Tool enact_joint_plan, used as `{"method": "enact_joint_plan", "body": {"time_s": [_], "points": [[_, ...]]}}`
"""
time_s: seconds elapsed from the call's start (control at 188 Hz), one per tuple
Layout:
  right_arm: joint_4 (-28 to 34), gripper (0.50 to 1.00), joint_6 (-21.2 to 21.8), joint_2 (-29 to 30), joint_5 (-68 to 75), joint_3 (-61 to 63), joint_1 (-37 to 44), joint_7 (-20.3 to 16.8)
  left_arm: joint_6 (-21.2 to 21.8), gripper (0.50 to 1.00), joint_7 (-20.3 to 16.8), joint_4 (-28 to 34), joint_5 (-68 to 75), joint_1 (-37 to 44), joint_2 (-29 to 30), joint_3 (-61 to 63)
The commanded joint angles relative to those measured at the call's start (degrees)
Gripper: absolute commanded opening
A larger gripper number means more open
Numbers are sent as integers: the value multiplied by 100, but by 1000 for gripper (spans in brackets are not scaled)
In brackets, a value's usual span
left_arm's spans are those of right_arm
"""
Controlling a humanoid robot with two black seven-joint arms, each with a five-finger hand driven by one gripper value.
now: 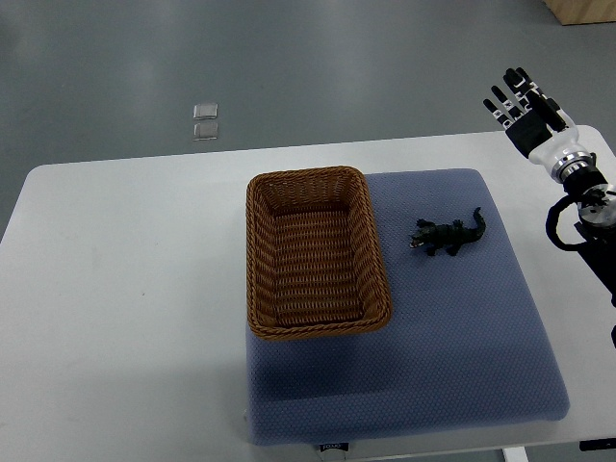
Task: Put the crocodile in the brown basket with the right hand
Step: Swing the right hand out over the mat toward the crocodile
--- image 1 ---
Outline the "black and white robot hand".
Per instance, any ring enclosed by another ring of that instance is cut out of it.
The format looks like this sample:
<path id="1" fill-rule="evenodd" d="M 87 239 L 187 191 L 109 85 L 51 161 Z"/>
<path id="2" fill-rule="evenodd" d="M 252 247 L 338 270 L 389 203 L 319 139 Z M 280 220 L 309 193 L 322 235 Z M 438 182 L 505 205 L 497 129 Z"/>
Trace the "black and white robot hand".
<path id="1" fill-rule="evenodd" d="M 503 81 L 508 91 L 491 87 L 493 97 L 483 105 L 524 158 L 560 184 L 571 172 L 595 164 L 595 157 L 579 144 L 573 120 L 523 68 L 508 68 Z"/>

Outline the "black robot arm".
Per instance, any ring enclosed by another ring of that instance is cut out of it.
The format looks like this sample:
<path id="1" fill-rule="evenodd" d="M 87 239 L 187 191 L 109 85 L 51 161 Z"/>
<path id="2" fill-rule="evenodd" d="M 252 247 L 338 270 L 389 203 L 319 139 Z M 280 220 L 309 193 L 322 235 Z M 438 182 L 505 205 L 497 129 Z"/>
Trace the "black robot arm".
<path id="1" fill-rule="evenodd" d="M 571 163 L 562 179 L 568 199 L 577 206 L 574 227 L 583 242 L 576 252 L 607 288 L 615 306 L 615 186 L 589 161 Z"/>

